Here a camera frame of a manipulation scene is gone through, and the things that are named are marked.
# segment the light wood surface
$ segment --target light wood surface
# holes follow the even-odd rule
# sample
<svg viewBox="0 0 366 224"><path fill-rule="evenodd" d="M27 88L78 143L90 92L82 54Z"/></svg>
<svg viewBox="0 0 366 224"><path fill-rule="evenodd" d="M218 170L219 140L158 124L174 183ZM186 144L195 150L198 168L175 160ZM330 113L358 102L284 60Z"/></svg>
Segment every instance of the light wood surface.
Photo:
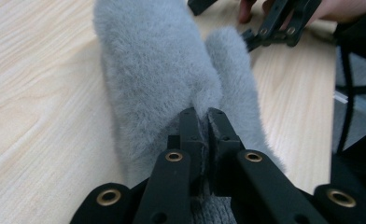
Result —
<svg viewBox="0 0 366 224"><path fill-rule="evenodd" d="M92 6L0 0L0 223L68 223L92 189L122 180ZM260 24L257 8L238 25L237 9L220 0L195 18L202 35ZM294 49L252 53L270 145L311 193L329 180L334 60L309 34Z"/></svg>

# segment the human hand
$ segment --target human hand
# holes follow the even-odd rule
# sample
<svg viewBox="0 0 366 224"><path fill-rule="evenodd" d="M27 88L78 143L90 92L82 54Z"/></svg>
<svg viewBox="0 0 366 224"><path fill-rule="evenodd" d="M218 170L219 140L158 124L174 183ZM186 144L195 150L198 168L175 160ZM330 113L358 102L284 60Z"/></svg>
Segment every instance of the human hand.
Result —
<svg viewBox="0 0 366 224"><path fill-rule="evenodd" d="M256 1L257 0L241 0L238 16L241 23L250 21L251 9ZM275 1L278 0L264 1L262 9L265 15L268 14ZM308 24L317 19L347 23L357 20L365 13L366 0L322 0Z"/></svg>

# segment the black metal linkage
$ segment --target black metal linkage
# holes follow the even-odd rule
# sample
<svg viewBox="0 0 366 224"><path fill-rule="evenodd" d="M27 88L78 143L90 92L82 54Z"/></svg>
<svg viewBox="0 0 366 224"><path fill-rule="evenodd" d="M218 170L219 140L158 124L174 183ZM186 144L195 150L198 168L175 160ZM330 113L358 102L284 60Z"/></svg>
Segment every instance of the black metal linkage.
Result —
<svg viewBox="0 0 366 224"><path fill-rule="evenodd" d="M366 201L359 194L338 185L318 186L314 193L317 210L330 223L366 223Z"/></svg>
<svg viewBox="0 0 366 224"><path fill-rule="evenodd" d="M224 112L210 108L208 118L210 188L216 196L229 197L232 191L234 156L242 149L242 143Z"/></svg>
<svg viewBox="0 0 366 224"><path fill-rule="evenodd" d="M238 224L250 223L248 214L255 214L259 223L328 223L265 154L242 150L236 159L231 184L232 201L240 204L232 203Z"/></svg>
<svg viewBox="0 0 366 224"><path fill-rule="evenodd" d="M130 190L121 184L108 183L87 196L70 223L131 223L134 211Z"/></svg>
<svg viewBox="0 0 366 224"><path fill-rule="evenodd" d="M204 181L205 148L200 132L201 123L194 108L185 109L179 116L179 149L190 154L190 195L197 196Z"/></svg>
<svg viewBox="0 0 366 224"><path fill-rule="evenodd" d="M189 153L170 149L160 154L133 223L190 223Z"/></svg>

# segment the wood grain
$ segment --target wood grain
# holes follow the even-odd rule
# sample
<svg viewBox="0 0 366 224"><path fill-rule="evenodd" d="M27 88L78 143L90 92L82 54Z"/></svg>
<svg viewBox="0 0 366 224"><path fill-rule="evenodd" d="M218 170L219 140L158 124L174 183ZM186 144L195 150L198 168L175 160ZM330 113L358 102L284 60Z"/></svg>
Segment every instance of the wood grain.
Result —
<svg viewBox="0 0 366 224"><path fill-rule="evenodd" d="M123 181L92 6L0 0L0 223L67 223L92 189ZM237 6L195 18L203 37L245 30ZM260 20L258 10L249 26ZM256 49L252 65L270 145L312 192L330 171L333 46L306 34L294 49Z"/></svg>

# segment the faux fur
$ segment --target faux fur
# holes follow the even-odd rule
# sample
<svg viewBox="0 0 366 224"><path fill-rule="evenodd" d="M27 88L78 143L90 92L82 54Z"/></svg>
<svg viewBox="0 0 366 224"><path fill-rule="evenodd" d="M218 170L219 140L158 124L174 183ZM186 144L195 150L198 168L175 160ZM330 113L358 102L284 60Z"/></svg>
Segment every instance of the faux fur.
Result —
<svg viewBox="0 0 366 224"><path fill-rule="evenodd" d="M227 27L212 33L205 44L221 81L220 110L226 113L246 149L263 152L283 170L282 162L266 142L256 80L242 37L234 28Z"/></svg>
<svg viewBox="0 0 366 224"><path fill-rule="evenodd" d="M99 0L95 31L116 115L116 147L127 184L147 178L178 113L218 107L220 80L180 0Z"/></svg>
<svg viewBox="0 0 366 224"><path fill-rule="evenodd" d="M179 112L192 106L204 123L209 107L226 112L246 148L282 167L267 147L246 46L233 28L204 43L181 0L98 0L94 26L126 185L150 175ZM193 223L234 223L229 201L205 190L192 200Z"/></svg>

